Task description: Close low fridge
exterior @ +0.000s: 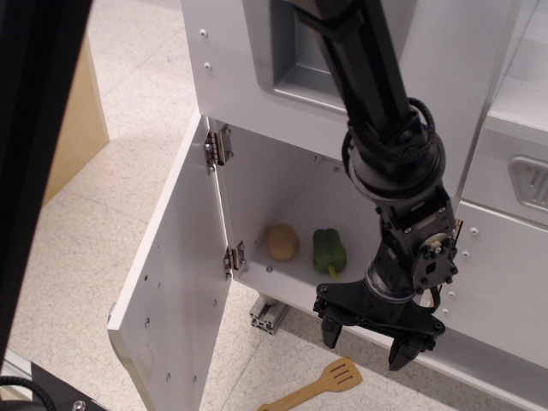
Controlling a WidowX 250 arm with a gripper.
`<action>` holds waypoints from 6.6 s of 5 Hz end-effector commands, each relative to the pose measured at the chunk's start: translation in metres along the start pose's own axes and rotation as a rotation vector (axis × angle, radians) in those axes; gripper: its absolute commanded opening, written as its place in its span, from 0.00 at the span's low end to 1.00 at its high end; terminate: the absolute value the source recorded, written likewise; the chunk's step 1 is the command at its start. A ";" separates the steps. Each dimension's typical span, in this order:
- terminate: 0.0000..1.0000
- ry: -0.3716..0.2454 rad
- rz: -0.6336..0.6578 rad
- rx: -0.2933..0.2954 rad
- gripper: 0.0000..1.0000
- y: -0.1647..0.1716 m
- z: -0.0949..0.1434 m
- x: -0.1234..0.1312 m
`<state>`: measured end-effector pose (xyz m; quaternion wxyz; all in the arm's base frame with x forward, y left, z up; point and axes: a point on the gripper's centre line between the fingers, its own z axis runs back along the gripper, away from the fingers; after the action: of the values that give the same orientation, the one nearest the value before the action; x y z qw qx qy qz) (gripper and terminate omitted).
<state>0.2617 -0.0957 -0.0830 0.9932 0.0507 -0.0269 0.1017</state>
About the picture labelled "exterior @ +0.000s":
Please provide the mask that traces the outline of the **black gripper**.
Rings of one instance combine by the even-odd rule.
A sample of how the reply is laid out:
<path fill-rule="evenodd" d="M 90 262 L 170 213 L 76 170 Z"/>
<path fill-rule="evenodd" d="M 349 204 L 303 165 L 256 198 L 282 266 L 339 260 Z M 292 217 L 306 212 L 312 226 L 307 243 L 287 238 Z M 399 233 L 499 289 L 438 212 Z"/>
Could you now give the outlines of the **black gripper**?
<path fill-rule="evenodd" d="M 419 353 L 432 349 L 444 324 L 413 301 L 387 301 L 375 295 L 364 279 L 353 283 L 321 283 L 313 311 L 322 319 L 327 348 L 335 348 L 344 326 L 359 326 L 391 337 L 389 370 L 399 371 Z"/>

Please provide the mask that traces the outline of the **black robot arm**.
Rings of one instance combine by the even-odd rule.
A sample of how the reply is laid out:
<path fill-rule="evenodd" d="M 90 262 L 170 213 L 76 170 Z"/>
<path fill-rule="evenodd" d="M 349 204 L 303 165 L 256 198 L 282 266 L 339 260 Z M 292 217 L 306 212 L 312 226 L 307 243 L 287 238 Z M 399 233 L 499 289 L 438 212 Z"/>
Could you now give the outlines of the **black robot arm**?
<path fill-rule="evenodd" d="M 445 327 L 415 297 L 457 273 L 461 222 L 442 182 L 443 142 L 427 106 L 405 91 L 384 9 L 378 1 L 297 1 L 315 32 L 348 113 L 342 145 L 347 176 L 379 217 L 381 242 L 364 277 L 323 283 L 314 309 L 334 348 L 342 329 L 359 326 L 392 339 L 389 364 L 404 368 L 435 347 Z"/>

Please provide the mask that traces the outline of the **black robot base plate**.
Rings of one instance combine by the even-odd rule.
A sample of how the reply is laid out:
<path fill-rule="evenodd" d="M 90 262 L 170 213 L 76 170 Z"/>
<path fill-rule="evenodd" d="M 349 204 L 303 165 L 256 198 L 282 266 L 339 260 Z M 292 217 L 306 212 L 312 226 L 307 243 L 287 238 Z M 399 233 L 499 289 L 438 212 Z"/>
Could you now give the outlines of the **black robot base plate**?
<path fill-rule="evenodd" d="M 42 388 L 53 401 L 56 410 L 105 411 L 93 398 L 77 390 L 41 366 L 31 363 L 32 381 Z"/>

